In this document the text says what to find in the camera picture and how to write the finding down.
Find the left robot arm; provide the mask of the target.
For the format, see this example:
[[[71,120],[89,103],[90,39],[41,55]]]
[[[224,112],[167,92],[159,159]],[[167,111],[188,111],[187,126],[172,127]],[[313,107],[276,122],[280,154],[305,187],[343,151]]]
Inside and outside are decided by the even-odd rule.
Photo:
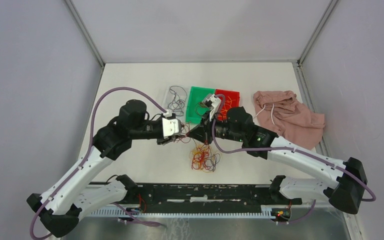
[[[126,174],[93,193],[82,194],[89,183],[132,146],[134,140],[155,139],[158,145],[182,136],[182,123],[173,113],[156,120],[148,118],[146,104],[132,99],[119,109],[106,126],[92,138],[86,155],[52,187],[42,194],[33,193],[27,204],[43,226],[56,238],[70,233],[84,217],[112,203],[127,204],[136,200],[137,184]]]

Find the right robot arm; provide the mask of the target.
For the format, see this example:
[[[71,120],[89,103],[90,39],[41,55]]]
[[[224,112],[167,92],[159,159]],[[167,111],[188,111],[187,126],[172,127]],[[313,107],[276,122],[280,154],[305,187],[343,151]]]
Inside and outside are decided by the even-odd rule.
[[[204,144],[214,143],[222,153],[246,152],[311,176],[302,179],[276,176],[268,191],[269,199],[275,204],[282,204],[287,199],[319,200],[355,215],[365,201],[364,193],[369,191],[360,160],[330,158],[300,147],[256,125],[243,107],[230,109],[224,121],[211,119],[207,111],[187,136]]]

